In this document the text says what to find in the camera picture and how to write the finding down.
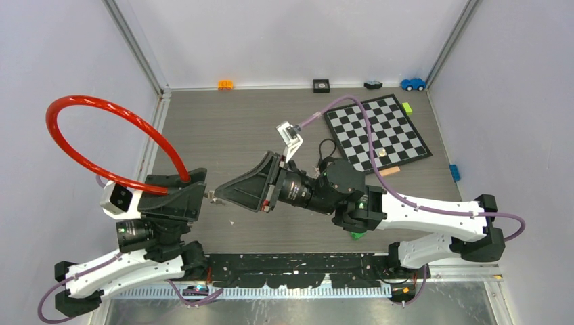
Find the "blue toy brick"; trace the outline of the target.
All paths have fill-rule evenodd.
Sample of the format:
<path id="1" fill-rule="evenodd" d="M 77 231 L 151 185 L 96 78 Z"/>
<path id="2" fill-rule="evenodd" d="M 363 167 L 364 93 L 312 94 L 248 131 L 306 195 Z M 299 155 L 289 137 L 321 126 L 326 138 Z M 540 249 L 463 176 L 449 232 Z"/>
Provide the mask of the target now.
<path id="1" fill-rule="evenodd" d="M 455 183 L 456 183 L 456 182 L 459 182 L 462 177 L 461 177 L 461 175 L 460 175 L 460 171 L 459 171 L 458 166 L 455 165 L 455 164 L 450 164 L 450 165 L 449 165 L 449 170 L 450 170 L 451 176 L 452 176 L 452 178 L 453 178 L 453 181 L 454 181 Z"/>

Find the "small black toy car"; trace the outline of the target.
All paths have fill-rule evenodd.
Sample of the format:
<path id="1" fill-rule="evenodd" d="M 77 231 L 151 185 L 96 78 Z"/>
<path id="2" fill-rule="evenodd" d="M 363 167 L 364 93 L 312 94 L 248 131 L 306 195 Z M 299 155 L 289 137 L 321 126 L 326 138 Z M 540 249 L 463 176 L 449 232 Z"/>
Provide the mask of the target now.
<path id="1" fill-rule="evenodd" d="M 363 83 L 363 86 L 368 90 L 375 90 L 382 88 L 383 83 L 381 83 L 380 81 L 365 81 Z"/>

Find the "blue toy car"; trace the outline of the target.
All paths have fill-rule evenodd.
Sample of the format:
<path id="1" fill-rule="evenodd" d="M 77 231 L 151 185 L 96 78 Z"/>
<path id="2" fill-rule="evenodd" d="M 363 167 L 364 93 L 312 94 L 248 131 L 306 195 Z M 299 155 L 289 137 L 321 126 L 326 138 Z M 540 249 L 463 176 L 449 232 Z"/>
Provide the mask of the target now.
<path id="1" fill-rule="evenodd" d="M 400 86 L 404 91 L 424 91 L 426 82 L 421 78 L 404 79 L 400 82 Z"/>

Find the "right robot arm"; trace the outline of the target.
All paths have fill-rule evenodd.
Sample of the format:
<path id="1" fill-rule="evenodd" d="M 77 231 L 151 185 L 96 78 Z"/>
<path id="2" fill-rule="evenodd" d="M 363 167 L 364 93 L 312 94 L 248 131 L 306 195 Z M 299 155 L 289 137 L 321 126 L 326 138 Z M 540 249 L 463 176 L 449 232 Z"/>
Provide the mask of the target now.
<path id="1" fill-rule="evenodd" d="M 470 202 L 434 200 L 433 210 L 426 211 L 425 199 L 417 198 L 409 206 L 405 196 L 368 185 L 365 175 L 341 158 L 323 160 L 314 178 L 294 162 L 267 152 L 252 170 L 220 185 L 215 196 L 254 212 L 268 213 L 283 202 L 329 215 L 334 225 L 349 232 L 423 231 L 419 239 L 389 245 L 387 271 L 396 278 L 441 259 L 494 262 L 506 248 L 503 231 L 493 224 L 494 197 L 484 194 Z"/>

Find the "red hose lock keys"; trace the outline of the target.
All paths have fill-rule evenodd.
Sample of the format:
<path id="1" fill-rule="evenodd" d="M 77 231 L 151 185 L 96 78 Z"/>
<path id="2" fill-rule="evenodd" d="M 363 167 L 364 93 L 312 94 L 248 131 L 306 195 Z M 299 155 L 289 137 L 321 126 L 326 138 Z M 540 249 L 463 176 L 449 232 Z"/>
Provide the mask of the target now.
<path id="1" fill-rule="evenodd" d="M 215 196 L 215 192 L 214 191 L 208 191 L 204 193 L 204 197 L 211 203 L 211 204 L 215 204 L 215 205 L 225 205 L 225 202 L 223 200 L 221 200 L 220 198 L 217 198 Z"/>

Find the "small black box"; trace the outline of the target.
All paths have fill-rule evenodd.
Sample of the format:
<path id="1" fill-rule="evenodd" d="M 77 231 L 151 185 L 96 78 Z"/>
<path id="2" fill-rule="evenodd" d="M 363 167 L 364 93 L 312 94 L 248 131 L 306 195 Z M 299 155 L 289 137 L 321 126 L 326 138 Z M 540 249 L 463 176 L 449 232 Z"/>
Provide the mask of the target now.
<path id="1" fill-rule="evenodd" d="M 330 93 L 330 81 L 328 79 L 313 79 L 314 93 Z"/>

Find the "black white chessboard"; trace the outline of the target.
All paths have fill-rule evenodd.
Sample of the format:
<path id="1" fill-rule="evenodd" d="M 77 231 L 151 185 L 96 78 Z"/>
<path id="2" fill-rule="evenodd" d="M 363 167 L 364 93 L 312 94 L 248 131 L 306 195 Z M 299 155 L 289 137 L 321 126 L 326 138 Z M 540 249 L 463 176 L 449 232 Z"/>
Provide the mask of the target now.
<path id="1" fill-rule="evenodd" d="M 356 170 L 373 172 L 369 137 L 372 138 L 374 160 L 379 170 L 433 155 L 396 96 L 376 97 L 362 104 L 371 125 L 370 132 L 367 132 L 363 114 L 356 104 L 335 107 L 324 114 L 340 155 Z M 380 157 L 381 150 L 386 150 L 387 155 Z"/>

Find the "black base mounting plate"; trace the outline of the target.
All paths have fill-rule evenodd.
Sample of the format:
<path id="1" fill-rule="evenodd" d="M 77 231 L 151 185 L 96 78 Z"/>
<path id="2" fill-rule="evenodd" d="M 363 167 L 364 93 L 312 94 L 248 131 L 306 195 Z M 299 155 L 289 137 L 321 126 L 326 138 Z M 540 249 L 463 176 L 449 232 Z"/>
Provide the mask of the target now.
<path id="1" fill-rule="evenodd" d="M 217 288 L 375 288 L 389 280 L 423 279 L 430 271 L 399 267 L 375 253 L 212 253 L 192 262 L 180 280 Z"/>

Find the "aluminium front rail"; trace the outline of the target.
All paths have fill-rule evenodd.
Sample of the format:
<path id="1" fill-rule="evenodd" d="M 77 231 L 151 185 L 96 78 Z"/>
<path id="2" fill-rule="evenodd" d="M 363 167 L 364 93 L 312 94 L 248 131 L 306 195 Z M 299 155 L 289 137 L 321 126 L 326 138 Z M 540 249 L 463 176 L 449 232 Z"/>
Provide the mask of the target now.
<path id="1" fill-rule="evenodd" d="M 207 255 L 199 276 L 155 281 L 123 289 L 117 299 L 383 298 L 409 300 L 421 286 L 436 282 L 500 282 L 494 264 L 450 265 L 442 261 L 425 271 L 393 269 L 380 253 L 261 253 Z"/>

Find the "orange toy block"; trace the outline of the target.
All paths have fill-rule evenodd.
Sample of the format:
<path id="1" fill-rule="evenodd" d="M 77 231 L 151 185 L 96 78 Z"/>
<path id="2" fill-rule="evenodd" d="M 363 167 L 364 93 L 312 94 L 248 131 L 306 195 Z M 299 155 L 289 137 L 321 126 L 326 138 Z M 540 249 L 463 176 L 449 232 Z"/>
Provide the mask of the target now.
<path id="1" fill-rule="evenodd" d="M 229 91 L 234 89 L 234 83 L 231 80 L 220 80 L 218 81 L 217 89 L 221 91 Z"/>

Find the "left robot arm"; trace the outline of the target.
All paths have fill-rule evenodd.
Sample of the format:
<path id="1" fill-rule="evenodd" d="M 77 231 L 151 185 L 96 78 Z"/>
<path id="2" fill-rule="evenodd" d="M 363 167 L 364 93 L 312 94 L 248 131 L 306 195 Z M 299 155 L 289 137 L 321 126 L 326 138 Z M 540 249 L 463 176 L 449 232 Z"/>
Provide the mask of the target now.
<path id="1" fill-rule="evenodd" d="M 126 290 L 163 280 L 200 280 L 208 269 L 202 245 L 185 243 L 197 221 L 206 189 L 207 170 L 178 175 L 148 175 L 145 183 L 167 189 L 165 195 L 130 190 L 108 181 L 100 205 L 116 222 L 118 248 L 84 263 L 61 261 L 54 278 L 63 284 L 55 308 L 73 318 L 96 310 Z"/>

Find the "green toy brick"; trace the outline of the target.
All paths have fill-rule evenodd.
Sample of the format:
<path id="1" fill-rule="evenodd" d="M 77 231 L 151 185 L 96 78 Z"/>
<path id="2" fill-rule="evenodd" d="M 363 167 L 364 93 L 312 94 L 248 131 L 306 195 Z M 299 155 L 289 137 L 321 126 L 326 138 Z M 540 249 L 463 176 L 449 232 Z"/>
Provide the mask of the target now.
<path id="1" fill-rule="evenodd" d="M 360 238 L 362 238 L 365 235 L 365 233 L 351 232 L 350 235 L 351 235 L 353 240 L 359 240 Z"/>

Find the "tan wooden block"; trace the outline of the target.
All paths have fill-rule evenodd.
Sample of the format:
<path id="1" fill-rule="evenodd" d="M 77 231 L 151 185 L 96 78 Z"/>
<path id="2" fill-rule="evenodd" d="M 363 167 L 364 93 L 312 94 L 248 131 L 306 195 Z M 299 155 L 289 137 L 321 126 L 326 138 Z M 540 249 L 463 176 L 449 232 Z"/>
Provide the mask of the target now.
<path id="1" fill-rule="evenodd" d="M 398 166 L 394 166 L 394 167 L 390 167 L 390 168 L 381 170 L 381 171 L 380 171 L 380 174 L 381 174 L 383 177 L 387 177 L 387 176 L 389 176 L 389 175 L 396 174 L 396 173 L 398 173 L 398 172 L 400 172 L 400 171 L 401 171 L 401 169 L 400 169 Z"/>

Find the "lime green block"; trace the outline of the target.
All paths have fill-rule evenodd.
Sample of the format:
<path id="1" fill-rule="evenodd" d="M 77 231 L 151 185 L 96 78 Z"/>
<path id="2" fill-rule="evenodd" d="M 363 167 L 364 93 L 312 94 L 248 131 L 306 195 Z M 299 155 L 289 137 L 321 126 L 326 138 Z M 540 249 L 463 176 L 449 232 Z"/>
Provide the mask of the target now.
<path id="1" fill-rule="evenodd" d="M 403 109 L 405 110 L 405 113 L 408 116 L 412 115 L 413 110 L 412 110 L 412 107 L 410 106 L 410 104 L 408 102 L 404 102 L 401 105 L 402 105 Z"/>

